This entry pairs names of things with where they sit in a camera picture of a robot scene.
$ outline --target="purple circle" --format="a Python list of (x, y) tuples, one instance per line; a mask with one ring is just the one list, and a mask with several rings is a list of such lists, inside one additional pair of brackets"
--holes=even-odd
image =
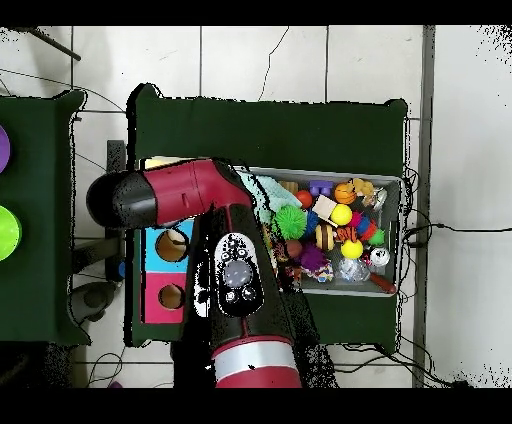
[(10, 156), (11, 144), (9, 143), (9, 137), (7, 137), (7, 133), (0, 125), (0, 172), (7, 166)]

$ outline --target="green tabletop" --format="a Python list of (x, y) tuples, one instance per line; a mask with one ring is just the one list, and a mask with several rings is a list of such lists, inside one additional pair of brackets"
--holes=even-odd
[[(128, 101), (133, 166), (152, 156), (213, 156), (257, 167), (402, 175), (407, 105), (401, 99), (384, 105), (248, 103), (158, 93), (141, 84)], [(133, 278), (139, 282), (135, 253)], [(139, 290), (134, 284), (134, 342), (175, 339), (179, 331), (172, 326), (141, 324)], [(307, 298), (322, 343), (380, 343), (394, 350), (396, 296)]]
[(71, 116), (81, 91), (53, 99), (0, 97), (0, 125), (11, 161), (0, 174), (0, 205), (22, 225), (22, 239), (0, 261), (0, 340), (86, 344), (67, 312), (71, 272)]

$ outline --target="yellow ball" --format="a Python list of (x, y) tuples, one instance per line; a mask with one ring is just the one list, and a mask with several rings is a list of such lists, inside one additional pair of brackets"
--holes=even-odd
[(361, 243), (359, 240), (357, 240), (355, 243), (347, 240), (341, 246), (341, 254), (348, 259), (357, 259), (363, 254), (363, 243)]
[(336, 205), (331, 213), (331, 221), (338, 225), (347, 225), (352, 219), (352, 210), (347, 205)]

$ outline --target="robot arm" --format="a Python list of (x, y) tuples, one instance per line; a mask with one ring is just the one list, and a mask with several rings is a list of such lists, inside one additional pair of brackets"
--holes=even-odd
[(211, 349), (217, 387), (300, 387), (292, 336), (252, 199), (226, 163), (198, 159), (96, 180), (87, 193), (104, 227), (168, 226), (211, 214)]

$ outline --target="pink panel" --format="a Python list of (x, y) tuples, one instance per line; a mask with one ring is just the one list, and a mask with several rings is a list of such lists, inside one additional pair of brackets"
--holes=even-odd
[(144, 295), (144, 322), (146, 324), (179, 324), (183, 321), (182, 306), (179, 309), (169, 310), (160, 305), (158, 293), (172, 283), (185, 290), (186, 273), (147, 272), (146, 292)]

